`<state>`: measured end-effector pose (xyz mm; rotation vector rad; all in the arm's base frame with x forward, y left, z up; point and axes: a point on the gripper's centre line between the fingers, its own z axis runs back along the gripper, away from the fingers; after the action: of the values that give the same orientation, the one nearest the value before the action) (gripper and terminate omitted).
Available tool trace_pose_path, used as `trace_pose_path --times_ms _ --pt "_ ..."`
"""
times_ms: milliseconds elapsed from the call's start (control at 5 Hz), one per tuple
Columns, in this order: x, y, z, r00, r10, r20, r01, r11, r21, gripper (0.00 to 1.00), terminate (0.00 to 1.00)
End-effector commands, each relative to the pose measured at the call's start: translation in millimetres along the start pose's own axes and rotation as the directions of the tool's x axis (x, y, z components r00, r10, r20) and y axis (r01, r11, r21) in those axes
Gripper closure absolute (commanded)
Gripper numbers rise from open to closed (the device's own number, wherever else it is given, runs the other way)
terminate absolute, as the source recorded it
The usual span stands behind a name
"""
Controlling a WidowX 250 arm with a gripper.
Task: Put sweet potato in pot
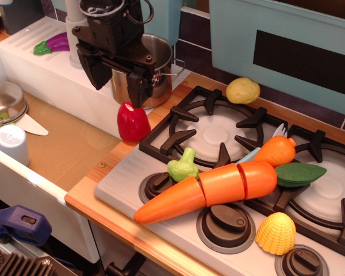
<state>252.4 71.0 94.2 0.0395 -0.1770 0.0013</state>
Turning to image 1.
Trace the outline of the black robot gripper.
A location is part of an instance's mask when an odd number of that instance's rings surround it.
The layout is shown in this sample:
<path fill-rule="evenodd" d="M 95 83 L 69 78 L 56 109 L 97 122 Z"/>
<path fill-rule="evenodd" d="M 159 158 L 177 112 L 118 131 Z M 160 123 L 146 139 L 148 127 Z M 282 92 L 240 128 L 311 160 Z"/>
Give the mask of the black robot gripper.
<path fill-rule="evenodd" d="M 143 18 L 140 1 L 80 1 L 79 10 L 88 26 L 77 26 L 77 54 L 90 83 L 100 90 L 110 81 L 109 66 L 132 70 L 127 73 L 128 94 L 134 108 L 141 108 L 153 92 L 154 69 L 145 66 L 141 37 L 144 25 L 154 16 L 150 1 L 149 16 Z"/>

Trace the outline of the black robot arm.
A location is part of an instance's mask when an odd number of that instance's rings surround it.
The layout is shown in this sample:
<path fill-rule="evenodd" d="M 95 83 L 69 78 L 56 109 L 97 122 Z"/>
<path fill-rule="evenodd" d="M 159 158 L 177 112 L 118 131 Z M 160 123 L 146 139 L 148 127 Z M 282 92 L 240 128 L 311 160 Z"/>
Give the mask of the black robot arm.
<path fill-rule="evenodd" d="M 80 1 L 86 26 L 76 26 L 77 54 L 91 84 L 101 89 L 113 71 L 126 75 L 134 108 L 152 95 L 156 57 L 143 44 L 144 24 L 140 1 Z"/>

